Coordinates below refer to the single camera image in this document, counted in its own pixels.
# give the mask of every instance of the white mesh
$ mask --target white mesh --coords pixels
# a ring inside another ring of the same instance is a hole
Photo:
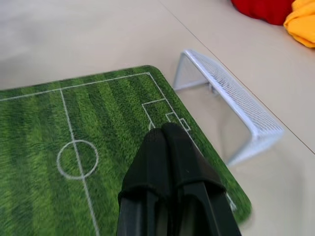
[[[216,89],[252,134],[252,139],[231,160],[241,161],[264,151],[282,136],[283,129],[278,123],[222,66],[207,56],[186,50],[181,55],[174,90],[205,83]]]

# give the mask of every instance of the white field line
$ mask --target white field line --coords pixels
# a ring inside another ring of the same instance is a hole
[[[169,103],[169,101],[167,100],[166,96],[164,95],[163,91],[161,90],[161,88],[158,86],[158,84],[156,83],[155,79],[153,78],[153,76],[151,75],[150,72],[147,72],[147,74],[151,77],[151,79],[153,80],[153,82],[155,83],[157,89],[160,91],[160,93],[162,94],[162,96],[165,98],[167,104],[169,105],[169,107],[172,110],[172,113],[174,113],[174,115],[176,116],[176,118],[180,121],[180,118],[178,117],[177,113],[174,111],[173,107],[171,106],[171,104]],[[196,146],[196,148],[200,151],[199,147],[197,146],[197,144],[195,143],[195,141],[192,139],[191,135],[189,132],[187,132],[187,130],[185,129],[186,133],[188,134],[188,136],[190,137],[191,141],[193,142],[193,144]],[[226,194],[227,197],[229,198],[229,200],[231,201],[230,207],[231,209],[236,209],[236,205],[235,203],[232,201],[231,197]]]
[[[120,77],[109,79],[109,80],[94,81],[94,82],[85,83],[85,84],[81,84],[81,85],[73,85],[73,86],[67,86],[67,87],[63,87],[63,88],[56,88],[56,89],[46,90],[46,91],[42,91],[42,92],[35,92],[35,93],[30,93],[30,94],[25,94],[25,95],[20,95],[20,96],[8,97],[8,98],[0,99],[0,102],[14,100],[14,99],[19,99],[19,98],[24,98],[24,97],[29,97],[29,96],[34,96],[34,95],[45,94],[45,93],[48,93],[48,92],[56,92],[56,91],[64,90],[64,89],[77,88],[77,87],[86,86],[86,85],[94,85],[94,84],[104,83],[104,82],[107,82],[107,81],[119,80],[119,79],[129,78],[129,77],[138,76],[138,75],[146,75],[146,74],[147,73],[144,72],[144,73],[139,73],[139,74],[134,74],[134,75],[120,76]]]
[[[87,196],[89,209],[90,209],[92,221],[93,221],[94,228],[95,228],[95,234],[96,234],[96,236],[99,236],[99,229],[98,229],[98,226],[97,226],[97,221],[96,221],[96,217],[95,217],[95,214],[94,214],[92,201],[91,201],[91,198],[90,198],[90,194],[89,194],[87,183],[86,183],[85,178],[84,178],[84,172],[83,172],[83,168],[82,168],[82,165],[81,165],[81,160],[80,160],[77,144],[76,144],[75,139],[74,139],[73,130],[72,130],[72,127],[71,127],[71,122],[70,122],[70,118],[69,118],[69,115],[68,115],[67,106],[65,105],[65,100],[64,100],[64,97],[63,97],[63,91],[61,89],[60,89],[60,94],[61,94],[61,98],[63,99],[64,112],[65,112],[65,115],[67,117],[69,131],[70,131],[70,134],[71,134],[71,139],[72,139],[74,150],[75,150],[75,154],[76,154],[76,157],[77,157],[78,166],[79,166],[79,169],[80,169],[80,174],[82,176],[82,182],[83,182],[83,186],[84,186],[84,190],[85,190],[85,195]]]

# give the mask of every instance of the mini soccer goal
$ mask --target mini soccer goal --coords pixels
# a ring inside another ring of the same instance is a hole
[[[199,85],[208,85],[214,97],[219,96],[231,111],[220,121],[224,149],[229,150],[224,160],[227,165],[267,150],[283,135],[281,126],[222,66],[205,55],[185,50],[180,57],[173,89],[179,91]],[[238,138],[231,139],[236,132]]]

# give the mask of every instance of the soccer field mat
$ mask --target soccer field mat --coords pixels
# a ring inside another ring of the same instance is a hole
[[[251,203],[158,69],[0,91],[0,235],[112,236],[140,144],[181,125],[217,170],[238,223]]]

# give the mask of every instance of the black plastic object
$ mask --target black plastic object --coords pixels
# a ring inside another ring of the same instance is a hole
[[[118,236],[241,235],[220,177],[174,123],[145,136],[118,200]]]

